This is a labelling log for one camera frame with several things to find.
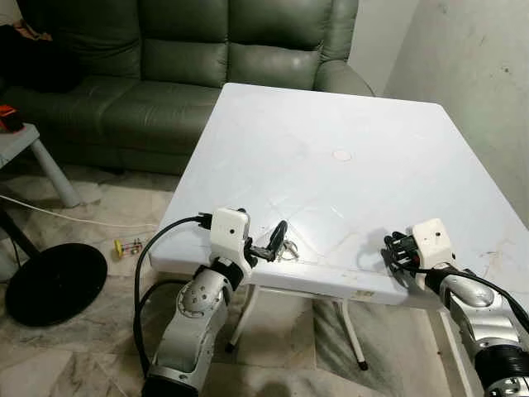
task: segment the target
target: red object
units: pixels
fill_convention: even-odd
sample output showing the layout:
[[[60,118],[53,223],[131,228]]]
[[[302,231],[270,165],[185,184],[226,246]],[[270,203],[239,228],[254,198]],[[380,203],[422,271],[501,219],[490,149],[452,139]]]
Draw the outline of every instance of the red object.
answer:
[[[0,128],[17,132],[24,128],[19,112],[12,106],[0,105]]]

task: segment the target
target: small yellow toy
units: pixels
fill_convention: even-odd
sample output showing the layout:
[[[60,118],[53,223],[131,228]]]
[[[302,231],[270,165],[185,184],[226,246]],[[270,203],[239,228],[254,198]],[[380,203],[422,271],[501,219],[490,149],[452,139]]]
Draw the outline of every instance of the small yellow toy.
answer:
[[[127,242],[122,244],[119,240],[114,240],[114,248],[116,249],[117,257],[133,256],[143,249],[143,244],[139,238],[135,238],[134,242]]]

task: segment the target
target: white power cord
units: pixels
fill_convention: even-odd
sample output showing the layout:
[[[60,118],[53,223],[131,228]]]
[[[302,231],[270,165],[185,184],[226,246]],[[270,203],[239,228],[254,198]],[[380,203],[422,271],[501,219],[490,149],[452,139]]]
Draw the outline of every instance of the white power cord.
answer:
[[[105,223],[105,222],[91,221],[89,219],[78,219],[78,218],[69,217],[68,215],[63,215],[62,213],[54,213],[52,211],[48,211],[47,209],[34,207],[34,206],[30,205],[30,204],[23,203],[22,201],[15,200],[14,198],[10,198],[8,196],[4,196],[3,194],[0,194],[0,199],[11,201],[12,203],[21,205],[22,207],[27,207],[27,208],[33,209],[35,211],[40,211],[42,213],[47,213],[48,215],[53,215],[54,217],[68,219],[69,221],[74,221],[74,222],[91,223],[93,225],[100,225],[100,226],[107,226],[107,227],[124,227],[124,228],[150,227],[152,229],[156,229],[158,227],[158,225],[155,225],[153,223],[143,223],[143,224],[140,224],[140,225],[118,225],[118,224],[115,224],[115,223]]]

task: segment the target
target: sofa backrest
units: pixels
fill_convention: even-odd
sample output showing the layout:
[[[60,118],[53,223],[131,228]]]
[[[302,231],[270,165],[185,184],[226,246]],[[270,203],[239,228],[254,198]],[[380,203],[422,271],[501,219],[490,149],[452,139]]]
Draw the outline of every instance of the sofa backrest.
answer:
[[[348,57],[358,8],[358,0],[18,1],[89,73],[219,88],[312,88],[321,62]]]

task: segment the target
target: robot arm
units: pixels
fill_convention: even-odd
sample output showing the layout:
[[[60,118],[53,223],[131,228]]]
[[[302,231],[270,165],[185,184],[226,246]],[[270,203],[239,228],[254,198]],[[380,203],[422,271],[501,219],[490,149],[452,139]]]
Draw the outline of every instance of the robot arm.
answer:
[[[442,222],[424,222],[412,229],[411,236],[395,232],[384,242],[394,269],[409,271],[419,287],[439,295],[450,311],[484,395],[529,397],[529,353],[508,316],[504,297],[483,283],[454,275],[459,269]]]
[[[287,223],[275,228],[266,248],[252,246],[250,217],[244,210],[219,208],[211,221],[211,265],[201,266],[176,299],[176,312],[165,329],[147,374],[142,395],[198,396],[206,380],[219,330],[231,296],[251,277],[257,256],[274,261]]]

